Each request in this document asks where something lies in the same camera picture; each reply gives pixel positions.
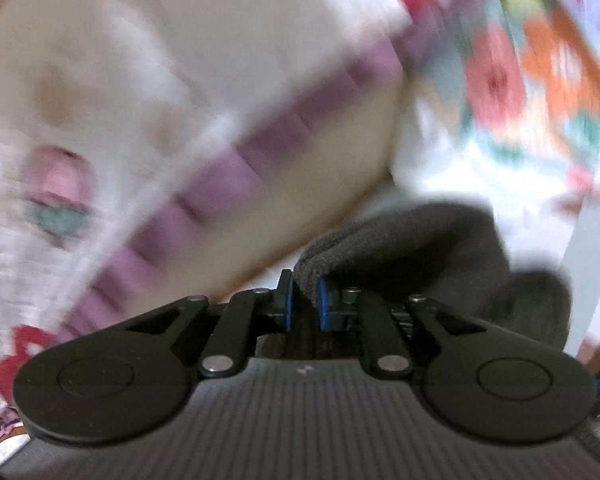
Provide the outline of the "dark brown knit sweater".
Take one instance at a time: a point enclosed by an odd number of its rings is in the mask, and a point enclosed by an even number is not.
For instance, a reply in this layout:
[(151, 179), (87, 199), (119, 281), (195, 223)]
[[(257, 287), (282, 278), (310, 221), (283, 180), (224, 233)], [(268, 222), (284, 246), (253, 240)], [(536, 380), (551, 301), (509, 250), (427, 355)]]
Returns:
[(512, 266), (482, 207), (424, 203), (351, 223), (306, 248), (294, 280), (311, 300), (325, 280), (395, 300), (422, 295), (557, 350), (568, 339), (565, 280)]

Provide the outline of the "white quilt with red bears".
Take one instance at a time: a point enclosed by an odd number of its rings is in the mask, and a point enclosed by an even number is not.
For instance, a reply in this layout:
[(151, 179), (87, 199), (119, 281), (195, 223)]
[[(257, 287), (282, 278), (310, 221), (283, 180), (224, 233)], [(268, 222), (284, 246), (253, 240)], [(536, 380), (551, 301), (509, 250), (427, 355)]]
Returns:
[(0, 442), (18, 368), (257, 119), (411, 24), (402, 0), (0, 0)]

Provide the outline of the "floral print bedsheet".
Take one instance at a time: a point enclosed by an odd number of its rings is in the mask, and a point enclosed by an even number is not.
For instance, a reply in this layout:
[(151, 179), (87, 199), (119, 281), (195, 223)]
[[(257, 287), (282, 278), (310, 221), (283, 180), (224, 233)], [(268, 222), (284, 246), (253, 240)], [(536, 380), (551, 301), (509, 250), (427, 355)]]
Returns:
[(600, 0), (460, 0), (402, 41), (390, 176), (408, 200), (489, 206), (517, 264), (557, 262), (566, 349), (600, 371)]

